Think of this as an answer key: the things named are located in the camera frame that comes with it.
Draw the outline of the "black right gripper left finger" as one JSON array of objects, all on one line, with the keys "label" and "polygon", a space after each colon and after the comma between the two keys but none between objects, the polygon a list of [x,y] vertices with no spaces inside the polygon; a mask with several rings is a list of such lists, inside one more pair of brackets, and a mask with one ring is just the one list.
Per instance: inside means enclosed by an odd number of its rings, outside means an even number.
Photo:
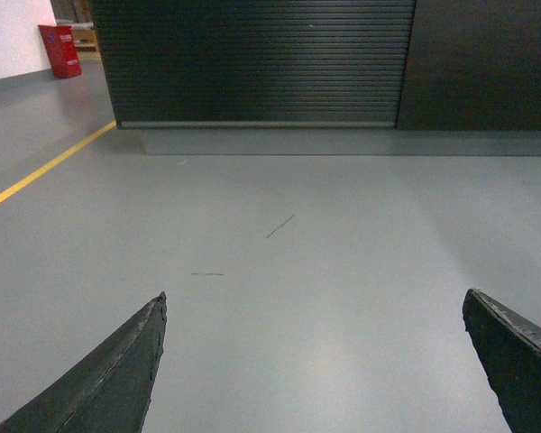
[{"label": "black right gripper left finger", "polygon": [[165,293],[151,299],[0,432],[141,432],[163,354]]}]

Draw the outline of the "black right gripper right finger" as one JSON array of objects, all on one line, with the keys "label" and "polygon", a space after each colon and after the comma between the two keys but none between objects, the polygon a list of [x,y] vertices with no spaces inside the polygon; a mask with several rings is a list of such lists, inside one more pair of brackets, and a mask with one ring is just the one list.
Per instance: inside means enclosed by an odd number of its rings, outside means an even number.
[{"label": "black right gripper right finger", "polygon": [[476,289],[462,312],[510,430],[541,432],[541,327]]}]

